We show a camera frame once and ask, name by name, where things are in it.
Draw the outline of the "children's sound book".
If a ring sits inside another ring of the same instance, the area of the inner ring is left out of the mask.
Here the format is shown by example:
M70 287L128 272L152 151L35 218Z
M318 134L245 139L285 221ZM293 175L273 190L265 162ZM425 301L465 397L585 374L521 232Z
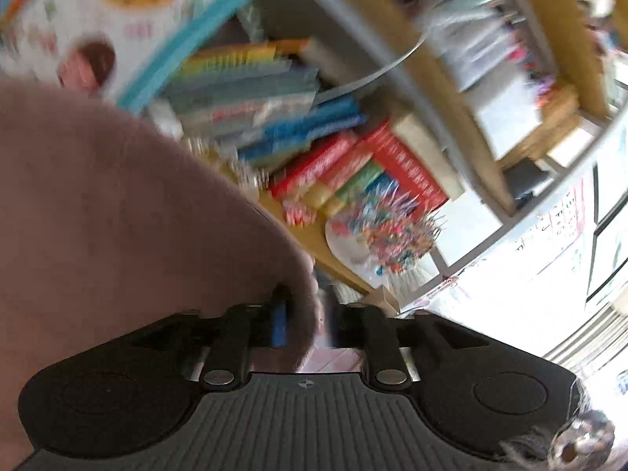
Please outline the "children's sound book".
M1 0L1 71L133 114L250 0Z

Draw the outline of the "row of colourful books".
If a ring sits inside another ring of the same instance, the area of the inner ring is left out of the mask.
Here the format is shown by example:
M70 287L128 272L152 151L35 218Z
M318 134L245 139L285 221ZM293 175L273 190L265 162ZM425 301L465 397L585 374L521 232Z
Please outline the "row of colourful books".
M327 93L349 77L315 38L203 48L175 71L145 115L192 148L269 166L364 122L356 99Z

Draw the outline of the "red book set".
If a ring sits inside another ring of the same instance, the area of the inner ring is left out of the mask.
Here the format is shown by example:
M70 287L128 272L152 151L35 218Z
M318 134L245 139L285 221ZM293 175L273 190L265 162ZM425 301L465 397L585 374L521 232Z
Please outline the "red book set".
M407 196L425 212L448 201L425 163L387 120L362 137L342 131L317 139L272 175L269 191L276 200L295 200L331 218L371 186Z

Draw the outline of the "pink and purple sweater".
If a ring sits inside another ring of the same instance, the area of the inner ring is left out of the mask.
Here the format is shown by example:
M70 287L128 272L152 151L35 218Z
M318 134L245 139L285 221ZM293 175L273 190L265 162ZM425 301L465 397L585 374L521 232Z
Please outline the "pink and purple sweater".
M278 285L293 372L318 327L312 259L215 170L146 121L41 82L1 81L1 465L32 451L17 413L40 369L176 312L218 317Z

